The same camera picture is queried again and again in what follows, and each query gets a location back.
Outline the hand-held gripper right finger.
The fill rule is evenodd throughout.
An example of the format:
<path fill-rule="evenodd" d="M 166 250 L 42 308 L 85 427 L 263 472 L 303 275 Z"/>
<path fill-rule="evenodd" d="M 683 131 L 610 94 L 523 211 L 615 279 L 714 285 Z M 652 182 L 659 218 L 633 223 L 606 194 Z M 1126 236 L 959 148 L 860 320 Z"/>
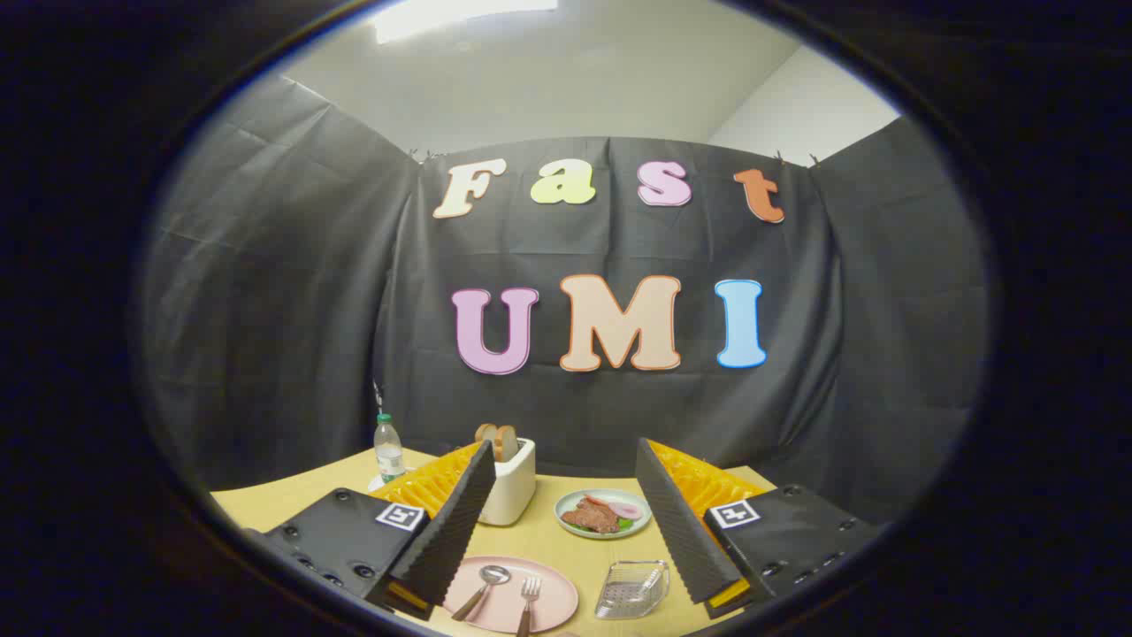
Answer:
<path fill-rule="evenodd" d="M 756 487 L 646 438 L 635 471 L 692 603 L 712 619 L 808 588 L 881 532 L 807 487 Z"/>

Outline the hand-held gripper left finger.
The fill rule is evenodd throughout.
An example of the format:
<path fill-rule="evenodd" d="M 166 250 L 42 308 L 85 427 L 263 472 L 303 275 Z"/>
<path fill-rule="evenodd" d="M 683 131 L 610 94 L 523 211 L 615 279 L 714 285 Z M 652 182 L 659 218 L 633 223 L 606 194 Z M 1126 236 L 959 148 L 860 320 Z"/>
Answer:
<path fill-rule="evenodd" d="M 492 444 L 465 445 L 371 494 L 337 487 L 271 531 L 245 534 L 310 580 L 428 619 L 495 481 Z"/>

